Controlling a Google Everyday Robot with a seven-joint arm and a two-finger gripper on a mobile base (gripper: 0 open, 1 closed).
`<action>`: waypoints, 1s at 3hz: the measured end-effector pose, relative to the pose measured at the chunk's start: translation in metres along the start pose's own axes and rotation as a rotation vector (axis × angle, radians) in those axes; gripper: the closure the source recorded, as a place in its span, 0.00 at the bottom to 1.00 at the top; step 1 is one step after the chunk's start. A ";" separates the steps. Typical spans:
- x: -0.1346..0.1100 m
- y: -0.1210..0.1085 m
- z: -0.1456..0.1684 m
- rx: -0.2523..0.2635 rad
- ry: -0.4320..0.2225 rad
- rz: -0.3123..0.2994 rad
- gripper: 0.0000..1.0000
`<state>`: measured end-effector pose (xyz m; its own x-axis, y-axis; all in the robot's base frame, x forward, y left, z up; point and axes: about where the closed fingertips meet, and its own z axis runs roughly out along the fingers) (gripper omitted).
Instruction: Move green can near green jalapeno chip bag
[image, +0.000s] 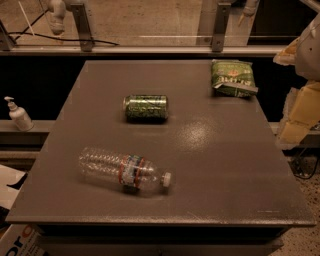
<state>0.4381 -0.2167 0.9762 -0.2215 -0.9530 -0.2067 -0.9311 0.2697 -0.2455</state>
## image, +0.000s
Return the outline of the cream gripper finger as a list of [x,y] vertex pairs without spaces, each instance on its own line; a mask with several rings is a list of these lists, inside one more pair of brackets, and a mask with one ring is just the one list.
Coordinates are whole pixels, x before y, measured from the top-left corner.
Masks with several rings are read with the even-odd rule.
[[291,88],[283,107],[276,136],[280,149],[298,146],[320,121],[320,82],[308,81],[301,89]]
[[296,38],[282,51],[277,53],[273,58],[273,62],[282,66],[294,65],[298,41],[299,38]]

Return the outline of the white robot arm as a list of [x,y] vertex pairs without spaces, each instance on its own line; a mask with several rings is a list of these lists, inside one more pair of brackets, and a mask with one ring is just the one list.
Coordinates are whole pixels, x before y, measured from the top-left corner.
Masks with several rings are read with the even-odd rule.
[[273,62],[293,65],[295,73],[307,80],[301,89],[292,88],[288,93],[278,129],[276,145],[292,149],[320,121],[320,13]]

